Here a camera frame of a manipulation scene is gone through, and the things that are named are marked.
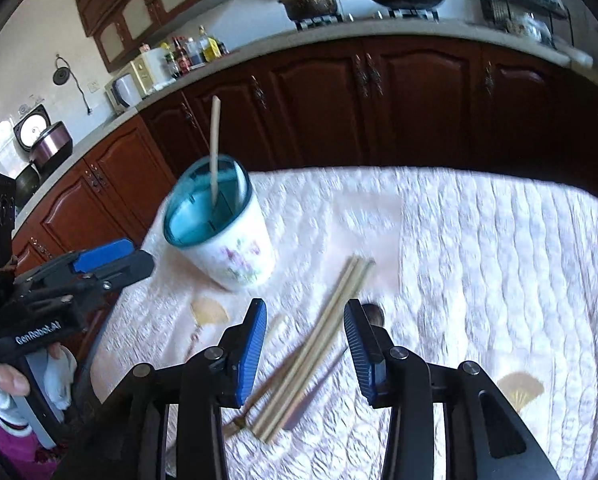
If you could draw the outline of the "white gloved left hand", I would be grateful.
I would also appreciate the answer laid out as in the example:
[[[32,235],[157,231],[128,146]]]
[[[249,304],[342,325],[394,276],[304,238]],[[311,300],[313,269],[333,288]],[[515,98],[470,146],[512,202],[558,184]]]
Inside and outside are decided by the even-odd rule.
[[[76,359],[62,344],[52,344],[45,351],[46,368],[41,380],[50,404],[57,410],[66,410],[71,402],[71,385],[76,371]],[[28,423],[14,403],[16,396],[27,396],[31,391],[29,379],[11,365],[0,364],[0,422],[25,427]]]

